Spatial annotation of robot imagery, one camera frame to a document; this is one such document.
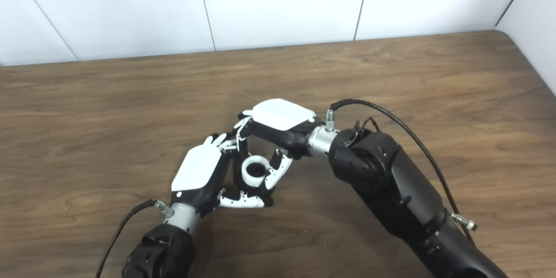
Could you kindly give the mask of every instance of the white cylindrical object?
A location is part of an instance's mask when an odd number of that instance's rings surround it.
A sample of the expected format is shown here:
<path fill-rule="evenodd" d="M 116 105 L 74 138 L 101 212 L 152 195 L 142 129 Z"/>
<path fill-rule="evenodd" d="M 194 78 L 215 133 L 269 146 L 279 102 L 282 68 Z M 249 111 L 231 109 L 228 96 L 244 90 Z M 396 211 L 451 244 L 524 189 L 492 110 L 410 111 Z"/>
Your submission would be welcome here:
<path fill-rule="evenodd" d="M 260 175 L 260 177 L 254 177 L 248 173 L 248 166 L 252 164 L 260 164 L 264 166 L 265 172 Z M 246 158 L 242 163 L 242 178 L 246 184 L 250 185 L 251 187 L 259 187 L 262 181 L 265 180 L 266 171 L 270 167 L 270 163 L 267 159 L 262 156 L 250 156 Z"/>

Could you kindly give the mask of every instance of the silver cylindrical joint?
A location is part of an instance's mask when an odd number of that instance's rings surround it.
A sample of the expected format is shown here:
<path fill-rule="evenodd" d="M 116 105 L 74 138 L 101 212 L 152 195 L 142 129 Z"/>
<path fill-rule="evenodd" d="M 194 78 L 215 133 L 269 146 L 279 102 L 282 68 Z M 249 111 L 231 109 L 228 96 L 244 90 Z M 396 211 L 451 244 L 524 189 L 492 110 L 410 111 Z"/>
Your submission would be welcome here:
<path fill-rule="evenodd" d="M 332 141 L 338 135 L 339 131 L 332 129 L 332 131 L 326 131 L 324 125 L 318 125 L 309 135 L 307 141 L 307 147 L 309 153 L 315 157 L 322 157 L 328 159 L 328 152 L 330 151 L 330 146 Z"/>
<path fill-rule="evenodd" d="M 326 128 L 327 132 L 332 132 L 334 130 L 334 120 L 336 119 L 336 112 L 332 109 L 326 111 Z"/>
<path fill-rule="evenodd" d="M 191 205 L 183 203 L 174 203 L 172 205 L 172 210 L 174 214 L 164 219 L 164 223 L 182 228 L 189 234 L 193 234 L 193 231 L 195 231 L 197 227 L 197 223 L 199 223 L 199 219 L 201 219 L 199 211 Z"/>

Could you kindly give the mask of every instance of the robot finger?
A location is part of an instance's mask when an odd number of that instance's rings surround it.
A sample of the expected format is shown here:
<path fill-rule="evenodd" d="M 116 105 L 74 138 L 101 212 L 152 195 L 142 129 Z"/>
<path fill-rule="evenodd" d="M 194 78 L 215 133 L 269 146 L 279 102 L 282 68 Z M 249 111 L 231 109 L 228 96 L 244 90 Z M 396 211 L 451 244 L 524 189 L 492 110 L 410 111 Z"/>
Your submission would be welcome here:
<path fill-rule="evenodd" d="M 236 209 L 269 207 L 274 204 L 274 201 L 269 196 L 249 196 L 247 193 L 236 189 L 224 189 L 219 200 L 220 206 L 234 207 Z"/>
<path fill-rule="evenodd" d="M 214 141 L 212 142 L 212 145 L 218 147 L 219 145 L 222 144 L 222 142 L 226 139 L 227 136 L 228 135 L 226 133 L 221 134 L 220 136 L 218 136 L 218 138 L 214 139 Z"/>

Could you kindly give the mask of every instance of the white robotic hand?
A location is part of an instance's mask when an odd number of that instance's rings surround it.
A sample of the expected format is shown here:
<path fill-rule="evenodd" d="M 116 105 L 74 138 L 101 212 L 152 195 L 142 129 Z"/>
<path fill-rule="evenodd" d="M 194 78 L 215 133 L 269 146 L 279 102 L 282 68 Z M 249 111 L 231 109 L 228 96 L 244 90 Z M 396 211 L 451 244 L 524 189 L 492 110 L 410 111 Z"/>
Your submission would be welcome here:
<path fill-rule="evenodd" d="M 237 154 L 234 136 L 225 133 L 213 134 L 189 150 L 172 181 L 171 204 L 189 205 L 201 217 L 214 211 L 230 161 Z"/>

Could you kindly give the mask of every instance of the robotic hand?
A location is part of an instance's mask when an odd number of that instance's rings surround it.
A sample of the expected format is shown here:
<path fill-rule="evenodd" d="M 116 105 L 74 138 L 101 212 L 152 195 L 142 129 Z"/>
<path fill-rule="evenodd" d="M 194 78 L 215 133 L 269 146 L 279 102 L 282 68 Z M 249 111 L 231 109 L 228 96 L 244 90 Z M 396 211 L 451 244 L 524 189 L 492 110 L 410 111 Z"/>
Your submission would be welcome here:
<path fill-rule="evenodd" d="M 162 224 L 149 231 L 129 256 L 124 278 L 186 278 L 195 258 L 191 237 L 197 223 L 220 204 L 222 181 L 236 140 L 230 134 L 213 134 L 187 152 L 172 182 L 170 207 L 155 206 L 165 215 Z"/>
<path fill-rule="evenodd" d="M 346 99 L 330 106 L 326 122 L 291 102 L 272 99 L 243 111 L 231 133 L 207 138 L 187 153 L 173 183 L 171 208 L 163 207 L 163 224 L 143 237 L 127 260 L 124 278 L 182 278 L 195 256 L 191 233 L 203 216 L 218 205 L 272 205 L 276 183 L 294 160 L 318 157 L 328 161 L 334 175 L 349 183 L 381 224 L 404 240 L 437 278 L 508 278 L 482 254 L 466 234 L 477 226 L 462 217 L 451 195 L 454 212 L 411 161 L 401 145 L 379 130 L 372 118 L 362 127 L 339 131 L 335 112 L 348 104 L 379 110 L 415 139 L 441 175 L 434 159 L 417 136 L 387 110 L 362 100 Z M 376 132 L 365 129 L 373 122 Z M 260 137 L 279 146 L 272 159 L 252 156 L 246 138 Z M 234 183 L 239 190 L 221 187 L 234 160 Z"/>

